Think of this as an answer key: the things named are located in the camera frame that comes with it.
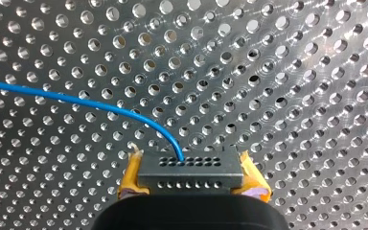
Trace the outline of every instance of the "black object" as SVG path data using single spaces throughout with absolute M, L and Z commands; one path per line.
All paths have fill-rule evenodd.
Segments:
M 245 195 L 138 195 L 112 204 L 92 230 L 287 230 L 269 204 Z

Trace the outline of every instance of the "metal panel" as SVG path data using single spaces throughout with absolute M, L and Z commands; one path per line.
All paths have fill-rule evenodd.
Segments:
M 0 81 L 134 109 L 185 150 L 250 150 L 292 229 L 368 229 L 368 0 L 0 0 Z M 90 229 L 130 141 L 171 148 L 0 92 L 0 229 Z

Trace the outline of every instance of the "perforated metal sheet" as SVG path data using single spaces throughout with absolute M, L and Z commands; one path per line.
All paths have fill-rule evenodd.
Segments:
M 0 81 L 250 150 L 291 229 L 368 229 L 368 0 L 0 0 Z M 0 92 L 0 229 L 90 229 L 143 124 Z

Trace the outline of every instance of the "wire insulation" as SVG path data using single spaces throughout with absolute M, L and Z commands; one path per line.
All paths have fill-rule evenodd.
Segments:
M 184 160 L 184 156 L 183 156 L 181 147 L 178 144 L 177 140 L 175 140 L 174 136 L 172 136 L 172 134 L 169 133 L 165 128 L 163 128 L 162 126 L 160 126 L 153 120 L 143 115 L 140 115 L 140 114 L 131 112 L 127 109 L 123 109 L 123 108 L 120 108 L 120 107 L 117 107 L 111 104 L 107 104 L 107 103 L 98 103 L 98 102 L 94 102 L 90 100 L 83 100 L 83 99 L 79 99 L 76 97 L 59 94 L 55 92 L 46 92 L 40 89 L 28 88 L 26 86 L 6 84 L 6 83 L 0 82 L 0 89 L 8 90 L 8 91 L 15 92 L 15 93 L 41 96 L 41 97 L 49 98 L 53 100 L 61 100 L 63 102 L 67 102 L 71 104 L 81 104 L 81 105 L 85 105 L 88 107 L 99 108 L 104 111 L 114 112 L 114 113 L 129 117 L 129 118 L 132 118 L 136 121 L 148 124 L 150 127 L 159 131 L 172 144 L 172 147 L 175 150 L 175 154 L 177 155 L 178 160 L 180 161 Z

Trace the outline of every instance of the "blue cable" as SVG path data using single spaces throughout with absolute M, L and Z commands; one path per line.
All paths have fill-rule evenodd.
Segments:
M 120 108 L 120 107 L 117 107 L 111 104 L 107 104 L 107 103 L 98 103 L 98 102 L 94 102 L 90 100 L 82 100 L 82 99 L 68 96 L 68 95 L 63 95 L 63 94 L 59 94 L 55 92 L 46 92 L 40 89 L 33 89 L 33 88 L 28 88 L 28 87 L 20 86 L 20 85 L 6 84 L 6 83 L 0 82 L 0 89 L 8 90 L 8 91 L 15 92 L 15 93 L 41 96 L 41 97 L 49 98 L 53 100 L 61 100 L 61 101 L 68 102 L 71 104 L 81 104 L 81 105 L 85 105 L 88 107 L 99 108 L 104 111 L 110 111 L 110 112 L 114 112 L 117 114 L 121 114 L 123 116 L 132 118 L 136 121 L 148 124 L 150 127 L 159 131 L 172 144 L 172 147 L 175 150 L 175 154 L 177 155 L 178 160 L 184 161 L 184 156 L 183 156 L 181 147 L 178 144 L 178 142 L 175 140 L 175 138 L 172 136 L 172 134 L 169 133 L 165 128 L 163 128 L 156 122 L 152 121 L 151 119 L 143 115 L 140 115 L 140 114 L 131 112 L 127 109 L 123 109 L 123 108 Z

